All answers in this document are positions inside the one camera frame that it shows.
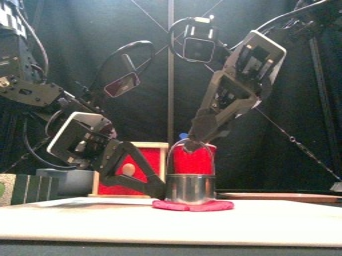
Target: red object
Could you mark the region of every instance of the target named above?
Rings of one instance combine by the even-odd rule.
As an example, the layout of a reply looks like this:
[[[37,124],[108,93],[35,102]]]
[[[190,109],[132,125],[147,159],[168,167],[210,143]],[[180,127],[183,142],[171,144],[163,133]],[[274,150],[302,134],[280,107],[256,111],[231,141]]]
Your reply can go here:
[[[208,201],[204,204],[188,205],[182,203],[174,203],[168,201],[155,200],[152,207],[162,210],[171,211],[191,211],[191,212],[210,212],[210,211],[224,211],[234,209],[234,203],[230,201]]]
[[[156,175],[163,180],[164,177],[164,161],[166,161],[166,151],[167,151],[167,143],[158,142],[134,142],[135,146],[139,148],[150,166],[152,167]],[[124,173],[126,167],[128,167],[128,174]],[[121,166],[119,167],[115,175],[121,174],[130,175],[132,178],[140,180],[142,182],[147,182],[146,175],[138,166],[135,160],[128,155],[123,160]],[[130,195],[130,196],[144,196],[143,193],[135,191],[131,188],[124,186],[105,186],[97,181],[95,185],[95,193],[96,195]]]
[[[195,152],[186,152],[183,144],[174,148],[174,174],[207,174],[215,175],[214,156],[216,147],[207,144],[207,148],[202,147]]]

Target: pink coaster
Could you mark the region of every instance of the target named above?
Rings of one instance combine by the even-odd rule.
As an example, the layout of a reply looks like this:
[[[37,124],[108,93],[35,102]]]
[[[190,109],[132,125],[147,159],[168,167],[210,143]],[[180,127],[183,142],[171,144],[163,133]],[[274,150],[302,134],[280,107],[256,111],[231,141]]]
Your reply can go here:
[[[204,204],[188,205],[183,203],[174,203],[170,201],[155,200],[152,207],[171,211],[191,211],[191,212],[208,212],[208,211],[224,211],[234,209],[234,203],[230,201],[208,201]]]

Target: black curtain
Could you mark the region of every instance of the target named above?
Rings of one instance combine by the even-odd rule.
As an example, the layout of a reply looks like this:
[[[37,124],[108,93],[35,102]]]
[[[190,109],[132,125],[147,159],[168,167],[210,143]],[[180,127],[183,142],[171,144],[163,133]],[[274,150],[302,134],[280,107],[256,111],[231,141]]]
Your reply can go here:
[[[232,47],[267,20],[292,10],[295,0],[175,1],[175,21],[184,17],[215,16],[220,41]],[[24,1],[31,23],[49,56],[49,81],[72,94],[89,86],[105,57],[123,45],[150,40],[156,48],[155,61],[142,77],[140,86],[104,104],[119,139],[167,141],[167,0],[31,0]],[[41,63],[39,48],[31,49]],[[326,31],[319,49],[329,86],[334,123],[341,137],[341,34]],[[214,70],[219,63],[208,64]],[[187,132],[208,81],[210,69],[175,59],[174,138]],[[309,43],[288,50],[271,96],[243,115],[218,146],[216,176],[220,189],[326,190],[333,176],[288,141],[274,123],[310,148],[329,167],[331,152],[325,115],[315,80]],[[12,148],[7,166],[24,149]],[[11,171],[33,171],[41,164],[32,157]]]

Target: red cup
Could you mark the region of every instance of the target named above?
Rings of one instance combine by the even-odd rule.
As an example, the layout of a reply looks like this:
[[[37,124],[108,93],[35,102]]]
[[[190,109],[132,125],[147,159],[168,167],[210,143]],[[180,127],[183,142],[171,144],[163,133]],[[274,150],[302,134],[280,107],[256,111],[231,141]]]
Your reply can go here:
[[[206,144],[192,153],[183,149],[183,144],[174,148],[174,174],[215,175],[214,156],[216,146]]]

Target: red box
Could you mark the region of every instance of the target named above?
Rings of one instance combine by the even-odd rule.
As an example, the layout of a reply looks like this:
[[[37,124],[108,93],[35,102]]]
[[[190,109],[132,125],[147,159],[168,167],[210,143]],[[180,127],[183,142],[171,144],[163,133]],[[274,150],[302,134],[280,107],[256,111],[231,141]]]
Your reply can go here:
[[[162,142],[132,142],[132,144],[139,148],[142,154],[146,157],[147,162],[150,163],[155,173],[159,178],[164,181],[166,177],[166,158],[168,144]],[[146,182],[146,176],[135,163],[131,156],[127,156],[121,166],[116,171],[116,175],[120,175],[126,172],[134,172],[132,177]],[[99,173],[93,172],[93,186],[92,186],[92,195],[91,196],[138,196],[144,197],[146,195],[142,192],[135,191],[124,186],[105,186],[99,181]]]

